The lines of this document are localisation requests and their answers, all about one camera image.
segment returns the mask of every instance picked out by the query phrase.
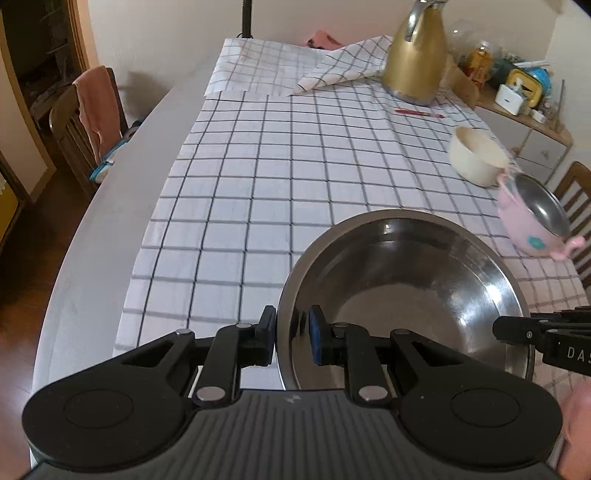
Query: red pen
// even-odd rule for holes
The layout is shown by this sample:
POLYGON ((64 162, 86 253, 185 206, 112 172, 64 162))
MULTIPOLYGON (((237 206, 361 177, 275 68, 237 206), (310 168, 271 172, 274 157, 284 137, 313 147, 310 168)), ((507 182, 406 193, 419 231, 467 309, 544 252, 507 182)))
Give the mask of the red pen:
POLYGON ((401 113, 403 115, 433 116, 435 118, 445 118, 445 115, 442 115, 440 113, 419 112, 417 110, 405 110, 404 108, 398 108, 395 110, 395 112, 401 113))

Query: black pole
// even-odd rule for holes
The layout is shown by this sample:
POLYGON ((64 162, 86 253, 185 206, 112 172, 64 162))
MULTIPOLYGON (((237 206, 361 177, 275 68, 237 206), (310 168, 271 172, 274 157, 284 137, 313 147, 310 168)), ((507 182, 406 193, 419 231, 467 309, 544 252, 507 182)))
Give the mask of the black pole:
POLYGON ((242 38, 252 38, 252 0, 242 0, 242 38))

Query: bottle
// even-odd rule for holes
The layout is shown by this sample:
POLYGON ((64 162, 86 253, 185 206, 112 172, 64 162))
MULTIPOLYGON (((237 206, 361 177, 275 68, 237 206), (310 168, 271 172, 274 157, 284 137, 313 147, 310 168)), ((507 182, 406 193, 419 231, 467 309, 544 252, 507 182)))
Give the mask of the bottle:
POLYGON ((481 40, 476 48, 470 53, 464 73, 474 85, 479 89, 482 89, 488 80, 488 72, 490 71, 493 62, 491 44, 486 40, 481 40))

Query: drawer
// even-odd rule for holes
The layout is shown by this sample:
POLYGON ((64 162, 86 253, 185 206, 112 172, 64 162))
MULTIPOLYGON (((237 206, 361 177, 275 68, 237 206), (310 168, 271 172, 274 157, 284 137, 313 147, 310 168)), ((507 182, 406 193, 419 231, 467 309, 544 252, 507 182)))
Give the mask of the drawer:
POLYGON ((565 152, 566 147, 562 143, 532 130, 519 156, 553 170, 565 152))
POLYGON ((500 142, 513 152, 523 146, 530 128, 511 118, 507 118, 485 108, 477 106, 476 114, 488 125, 500 142))
POLYGON ((516 158, 515 162, 517 163, 518 167, 523 170, 523 172, 531 175, 533 178, 539 180, 542 183, 546 183, 550 178, 550 174, 552 173, 551 168, 544 167, 543 165, 539 165, 524 158, 516 158))

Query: white box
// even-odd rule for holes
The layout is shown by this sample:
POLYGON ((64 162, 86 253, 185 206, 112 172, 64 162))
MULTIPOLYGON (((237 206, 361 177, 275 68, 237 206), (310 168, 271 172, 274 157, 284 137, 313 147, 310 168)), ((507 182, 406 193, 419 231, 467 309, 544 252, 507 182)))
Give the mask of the white box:
POLYGON ((522 94, 511 90, 507 85, 501 85, 496 94, 495 102, 512 115, 519 115, 525 98, 522 94))

